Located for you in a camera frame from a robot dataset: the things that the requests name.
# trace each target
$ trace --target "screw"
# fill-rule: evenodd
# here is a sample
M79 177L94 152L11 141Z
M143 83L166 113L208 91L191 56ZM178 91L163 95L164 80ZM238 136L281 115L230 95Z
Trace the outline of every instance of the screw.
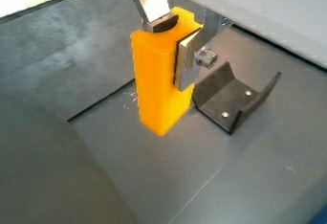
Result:
M223 112L222 115L224 118L227 118L230 116L229 113L226 113L226 112Z
M222 21L220 21L220 24L224 25L224 24L227 23L227 20L229 20L229 19L227 19L226 17L223 17L223 18L222 18Z
M207 69L211 69L216 64L218 59L218 54L215 54L206 46L202 47L196 58L196 64Z
M247 97L250 97L253 95L253 92L247 90L246 95L247 95Z

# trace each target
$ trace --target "yellow block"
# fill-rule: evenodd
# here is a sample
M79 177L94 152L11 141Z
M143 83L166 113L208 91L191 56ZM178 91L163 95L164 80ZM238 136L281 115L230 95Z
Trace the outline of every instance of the yellow block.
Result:
M174 86L176 42L200 25L194 14L174 8L179 22L170 31L132 33L134 67L140 121L163 136L190 109L194 84L180 92Z

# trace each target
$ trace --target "gray wall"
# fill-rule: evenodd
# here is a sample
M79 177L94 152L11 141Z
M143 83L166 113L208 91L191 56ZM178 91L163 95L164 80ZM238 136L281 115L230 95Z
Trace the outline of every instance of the gray wall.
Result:
M62 119L134 78L132 0L63 0L0 25L0 92Z
M0 223L135 224L67 123L0 97Z

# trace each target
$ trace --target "black metal bracket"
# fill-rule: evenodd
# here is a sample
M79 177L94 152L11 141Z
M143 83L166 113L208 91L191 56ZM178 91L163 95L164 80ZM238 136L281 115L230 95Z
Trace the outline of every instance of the black metal bracket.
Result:
M231 135L266 101L281 76L282 73L278 72L259 93L234 77L230 63L226 62L195 86L195 108Z

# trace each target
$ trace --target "metal bracket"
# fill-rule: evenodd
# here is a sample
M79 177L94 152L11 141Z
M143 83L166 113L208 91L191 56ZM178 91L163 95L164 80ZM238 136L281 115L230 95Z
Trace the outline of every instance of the metal bracket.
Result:
M203 28L178 43L175 59L175 87L184 91L199 76L199 65L211 68L218 60L208 48L202 49L212 37L233 25L233 21L210 9L195 8L195 20Z
M230 63L226 62L195 86L195 108L231 135L266 101L281 76L282 73L278 72L263 91L258 93L234 77Z
M170 11L167 0L134 0L144 31L162 33L178 24L179 16Z

